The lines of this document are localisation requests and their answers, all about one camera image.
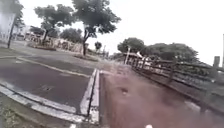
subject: sidewalk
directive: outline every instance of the sidewalk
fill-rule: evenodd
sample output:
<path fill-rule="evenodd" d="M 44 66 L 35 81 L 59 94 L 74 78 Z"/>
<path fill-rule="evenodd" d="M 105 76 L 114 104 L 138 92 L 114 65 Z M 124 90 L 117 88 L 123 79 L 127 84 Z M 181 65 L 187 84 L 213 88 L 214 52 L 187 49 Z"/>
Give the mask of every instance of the sidewalk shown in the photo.
<path fill-rule="evenodd" d="M 200 115 L 180 94 L 139 76 L 125 66 L 101 74 L 106 116 L 111 128 L 223 128 L 224 119 Z"/>

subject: road marking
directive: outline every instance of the road marking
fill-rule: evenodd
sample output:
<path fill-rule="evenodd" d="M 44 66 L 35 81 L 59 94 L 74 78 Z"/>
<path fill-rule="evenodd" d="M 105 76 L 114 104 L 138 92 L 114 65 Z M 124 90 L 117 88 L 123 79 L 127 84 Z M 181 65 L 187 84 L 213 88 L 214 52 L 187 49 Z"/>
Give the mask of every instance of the road marking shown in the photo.
<path fill-rule="evenodd" d="M 83 116 L 79 115 L 74 115 L 70 113 L 66 113 L 64 111 L 56 110 L 50 107 L 46 107 L 41 105 L 40 103 L 34 102 L 32 100 L 29 100 L 21 95 L 16 94 L 15 92 L 0 86 L 0 92 L 5 94 L 7 97 L 13 99 L 14 101 L 22 104 L 22 105 L 29 105 L 29 107 L 35 111 L 41 112 L 43 114 L 56 117 L 62 120 L 67 120 L 70 122 L 76 122 L 76 123 L 81 123 L 85 118 Z"/>
<path fill-rule="evenodd" d="M 68 71 L 68 70 L 62 70 L 62 69 L 59 69 L 59 68 L 56 68 L 56 67 L 52 67 L 52 66 L 49 66 L 49 65 L 46 65 L 46 64 L 43 64 L 43 63 L 39 63 L 39 62 L 36 62 L 36 61 L 28 60 L 28 59 L 25 59 L 25 58 L 22 58 L 22 57 L 16 57 L 16 58 L 18 60 L 26 61 L 26 62 L 33 63 L 33 64 L 38 64 L 38 65 L 41 65 L 41 66 L 44 66 L 44 67 L 47 67 L 49 69 L 56 70 L 56 71 L 59 71 L 59 72 L 90 78 L 90 76 L 86 75 L 86 74 L 81 74 L 81 73 L 78 73 L 78 72 L 71 72 L 71 71 Z"/>
<path fill-rule="evenodd" d="M 61 111 L 65 111 L 65 112 L 68 112 L 68 113 L 73 113 L 73 114 L 76 113 L 76 108 L 75 107 L 71 107 L 71 106 L 64 105 L 64 104 L 59 104 L 57 102 L 50 101 L 50 100 L 47 100 L 45 98 L 33 95 L 29 92 L 22 91 L 20 89 L 17 89 L 15 85 L 12 85 L 12 84 L 10 84 L 10 83 L 2 80 L 2 79 L 0 79 L 0 84 L 2 86 L 6 87 L 9 90 L 12 90 L 12 91 L 18 93 L 19 95 L 21 95 L 23 97 L 26 97 L 27 99 L 31 99 L 35 102 L 39 102 L 39 103 L 41 103 L 45 106 L 49 106 L 49 107 L 52 107 L 52 108 L 55 108 L 55 109 L 58 109 L 58 110 L 61 110 Z"/>

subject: fence post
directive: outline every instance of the fence post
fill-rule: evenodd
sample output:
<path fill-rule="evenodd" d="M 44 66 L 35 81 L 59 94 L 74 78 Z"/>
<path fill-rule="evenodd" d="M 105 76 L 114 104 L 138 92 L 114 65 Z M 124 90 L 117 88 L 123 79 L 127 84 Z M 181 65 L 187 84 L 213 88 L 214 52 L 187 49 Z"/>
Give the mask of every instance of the fence post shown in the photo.
<path fill-rule="evenodd" d="M 142 63 L 142 69 L 144 69 L 145 61 L 146 61 L 146 58 L 144 58 L 144 60 L 143 60 L 143 63 Z"/>
<path fill-rule="evenodd" d="M 218 76 L 217 68 L 219 67 L 219 63 L 220 63 L 220 57 L 215 56 L 213 67 L 212 67 L 212 69 L 210 70 L 210 73 L 209 73 L 209 76 L 212 78 L 212 80 L 211 80 L 212 83 L 215 83 L 215 81 L 217 80 L 217 76 Z M 200 109 L 201 114 L 205 113 L 205 111 L 207 109 L 206 102 L 209 101 L 209 98 L 211 97 L 213 90 L 214 90 L 214 87 L 211 86 L 211 85 L 208 85 L 208 88 L 206 89 L 205 97 L 203 99 L 203 103 L 202 103 L 201 109 Z"/>
<path fill-rule="evenodd" d="M 173 59 L 172 64 L 171 64 L 171 71 L 170 71 L 170 76 L 169 76 L 168 83 L 172 82 L 175 67 L 176 67 L 176 59 Z"/>
<path fill-rule="evenodd" d="M 135 59 L 132 60 L 131 66 L 133 67 L 135 65 Z"/>
<path fill-rule="evenodd" d="M 139 63 L 139 59 L 137 58 L 137 61 L 136 61 L 136 68 L 138 68 L 138 63 Z"/>

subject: tree canopy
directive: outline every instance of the tree canopy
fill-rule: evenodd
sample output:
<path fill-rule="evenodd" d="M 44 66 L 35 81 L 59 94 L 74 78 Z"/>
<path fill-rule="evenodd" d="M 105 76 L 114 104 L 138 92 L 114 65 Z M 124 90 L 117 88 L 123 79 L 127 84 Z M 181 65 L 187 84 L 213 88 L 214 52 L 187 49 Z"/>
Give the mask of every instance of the tree canopy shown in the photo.
<path fill-rule="evenodd" d="M 128 47 L 131 47 L 131 52 L 137 53 L 144 49 L 144 42 L 138 38 L 128 38 L 125 39 L 122 43 L 118 44 L 117 48 L 119 51 L 125 53 L 128 51 Z"/>
<path fill-rule="evenodd" d="M 1 0 L 0 5 L 1 5 L 0 9 L 2 11 L 16 14 L 16 18 L 15 18 L 16 27 L 24 25 L 24 22 L 22 20 L 22 17 L 23 17 L 22 9 L 24 7 L 22 4 L 20 4 L 19 0 Z"/>
<path fill-rule="evenodd" d="M 150 55 L 156 55 L 163 60 L 176 59 L 179 62 L 189 62 L 189 63 L 196 62 L 198 60 L 197 58 L 198 52 L 185 44 L 158 43 L 150 45 L 147 48 L 148 53 Z"/>
<path fill-rule="evenodd" d="M 96 51 L 100 50 L 101 47 L 102 47 L 102 43 L 100 43 L 100 42 L 97 41 L 97 42 L 95 43 Z"/>
<path fill-rule="evenodd" d="M 34 11 L 39 18 L 43 19 L 41 27 L 46 30 L 43 40 L 45 40 L 50 31 L 55 30 L 55 27 L 71 25 L 72 22 L 74 22 L 74 17 L 72 16 L 73 9 L 62 4 L 58 4 L 56 8 L 51 5 L 47 7 L 37 7 Z"/>
<path fill-rule="evenodd" d="M 82 30 L 69 28 L 65 29 L 61 35 L 61 38 L 71 41 L 73 43 L 81 43 L 82 42 Z"/>
<path fill-rule="evenodd" d="M 72 0 L 76 9 L 75 19 L 84 24 L 83 54 L 86 54 L 85 43 L 89 37 L 96 38 L 96 33 L 110 33 L 116 30 L 115 23 L 121 18 L 109 8 L 108 0 Z"/>
<path fill-rule="evenodd" d="M 38 27 L 31 26 L 30 31 L 33 32 L 36 35 L 43 35 L 44 30 Z"/>

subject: sky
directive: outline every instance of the sky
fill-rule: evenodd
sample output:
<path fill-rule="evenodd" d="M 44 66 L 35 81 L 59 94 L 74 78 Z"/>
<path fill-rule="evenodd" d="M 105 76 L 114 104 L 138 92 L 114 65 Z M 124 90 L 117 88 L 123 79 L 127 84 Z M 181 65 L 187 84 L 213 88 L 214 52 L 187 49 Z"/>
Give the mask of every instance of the sky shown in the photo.
<path fill-rule="evenodd" d="M 20 0 L 24 5 L 27 25 L 40 26 L 42 22 L 34 13 L 37 6 L 64 4 L 71 0 Z M 121 17 L 114 33 L 98 35 L 87 42 L 106 45 L 110 54 L 117 44 L 128 37 L 142 39 L 145 45 L 155 43 L 184 43 L 199 52 L 198 58 L 212 64 L 214 56 L 223 54 L 224 33 L 223 0 L 110 0 L 110 8 Z M 71 27 L 83 28 L 82 23 Z"/>

